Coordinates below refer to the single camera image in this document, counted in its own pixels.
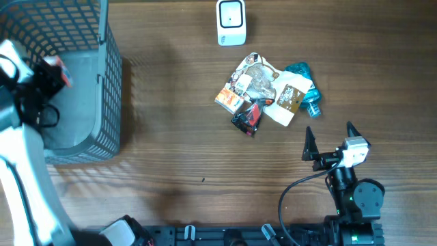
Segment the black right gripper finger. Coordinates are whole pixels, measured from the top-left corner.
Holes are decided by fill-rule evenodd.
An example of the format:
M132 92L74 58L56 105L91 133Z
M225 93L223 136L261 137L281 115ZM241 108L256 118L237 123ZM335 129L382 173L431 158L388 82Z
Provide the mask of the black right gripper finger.
M305 133L305 144L302 151L302 160L303 161L316 161L320 158L320 153L318 151L318 147L315 143L315 137L311 130L311 127L306 127Z
M348 121L346 123L346 130L348 137L361 137L362 135L357 131L357 129L354 127L353 123L351 121Z

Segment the blue mouthwash bottle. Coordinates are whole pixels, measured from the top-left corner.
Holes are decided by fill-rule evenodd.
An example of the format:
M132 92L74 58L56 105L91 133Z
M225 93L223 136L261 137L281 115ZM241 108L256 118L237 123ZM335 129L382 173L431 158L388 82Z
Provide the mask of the blue mouthwash bottle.
M285 71L293 72L295 74L300 74L304 78L309 79L311 81L311 86L303 98L300 108L306 109L307 113L311 118L317 118L321 116L322 112L319 108L318 103L322 99L322 93L315 86L313 79L311 77L311 69L306 62L298 62L292 65L289 65L285 68Z

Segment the black red snack packet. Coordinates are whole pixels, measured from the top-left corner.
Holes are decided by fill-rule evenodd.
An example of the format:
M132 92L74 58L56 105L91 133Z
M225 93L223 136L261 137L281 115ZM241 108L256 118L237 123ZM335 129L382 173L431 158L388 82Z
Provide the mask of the black red snack packet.
M246 135L252 137L257 131L264 108L270 106L274 99L272 98L252 98L252 105L241 113L237 113L231 123L240 129Z

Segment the beige snack pouch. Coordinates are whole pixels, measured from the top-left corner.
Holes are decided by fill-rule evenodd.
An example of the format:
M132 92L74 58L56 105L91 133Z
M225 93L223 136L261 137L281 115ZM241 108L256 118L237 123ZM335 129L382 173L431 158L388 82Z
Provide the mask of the beige snack pouch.
M300 74L281 71L258 53L247 55L224 85L243 97L244 103L252 98L272 98L266 115L283 126L288 126L311 86L311 81Z

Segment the orange small box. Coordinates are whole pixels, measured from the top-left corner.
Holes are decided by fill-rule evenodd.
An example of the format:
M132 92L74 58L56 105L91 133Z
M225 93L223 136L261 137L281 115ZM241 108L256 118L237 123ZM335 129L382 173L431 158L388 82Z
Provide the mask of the orange small box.
M244 104L243 97L237 95L226 87L218 93L214 101L232 114L235 114Z

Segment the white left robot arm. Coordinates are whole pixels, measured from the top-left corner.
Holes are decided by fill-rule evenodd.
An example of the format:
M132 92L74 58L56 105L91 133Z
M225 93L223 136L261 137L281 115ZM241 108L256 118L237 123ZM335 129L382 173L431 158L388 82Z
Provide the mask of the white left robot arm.
M77 106L77 79L57 55L34 68L17 41L1 43L1 183L10 208L15 245L133 245L127 219L103 230L78 229L63 206L48 174L42 129L56 127L67 111L50 104L60 98Z

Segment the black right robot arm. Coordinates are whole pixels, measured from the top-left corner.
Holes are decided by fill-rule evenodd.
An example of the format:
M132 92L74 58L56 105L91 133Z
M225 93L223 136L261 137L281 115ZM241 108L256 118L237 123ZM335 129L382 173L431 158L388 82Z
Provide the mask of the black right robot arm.
M308 126L302 160L313 161L313 171L326 171L326 186L333 197L337 215L327 216L317 232L304 231L321 245L384 245L380 209L385 188L376 180L356 177L354 167L364 163L371 144L351 122L348 136L333 152L320 153Z

